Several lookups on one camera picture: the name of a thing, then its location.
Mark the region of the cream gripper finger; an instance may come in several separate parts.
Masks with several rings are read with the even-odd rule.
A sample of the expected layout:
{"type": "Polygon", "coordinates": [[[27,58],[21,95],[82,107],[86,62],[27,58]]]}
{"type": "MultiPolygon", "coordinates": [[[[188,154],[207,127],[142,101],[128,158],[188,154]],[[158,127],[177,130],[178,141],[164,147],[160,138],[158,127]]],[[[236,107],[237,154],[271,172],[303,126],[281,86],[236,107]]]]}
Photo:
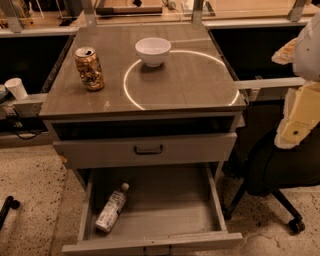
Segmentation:
{"type": "Polygon", "coordinates": [[[298,146],[320,122],[320,83],[307,81],[286,94],[283,119],[276,130],[274,144],[281,149],[298,146]]]}
{"type": "Polygon", "coordinates": [[[286,65],[289,63],[292,63],[294,60],[294,50],[296,45],[297,39],[294,38],[290,40],[288,43],[286,43],[284,46],[282,46],[278,51],[276,51],[273,56],[271,57],[271,60],[274,63],[286,65]]]}

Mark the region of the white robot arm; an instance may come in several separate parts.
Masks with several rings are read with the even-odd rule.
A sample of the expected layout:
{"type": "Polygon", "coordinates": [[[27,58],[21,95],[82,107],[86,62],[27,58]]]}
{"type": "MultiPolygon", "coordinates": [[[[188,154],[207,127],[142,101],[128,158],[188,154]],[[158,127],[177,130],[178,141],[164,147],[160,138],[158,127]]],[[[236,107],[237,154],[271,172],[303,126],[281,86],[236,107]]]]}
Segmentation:
{"type": "Polygon", "coordinates": [[[316,13],[299,35],[274,53],[277,64],[293,64],[293,72],[305,80],[285,96],[283,119],[274,144],[291,149],[300,144],[320,122],[320,13],[316,13]]]}

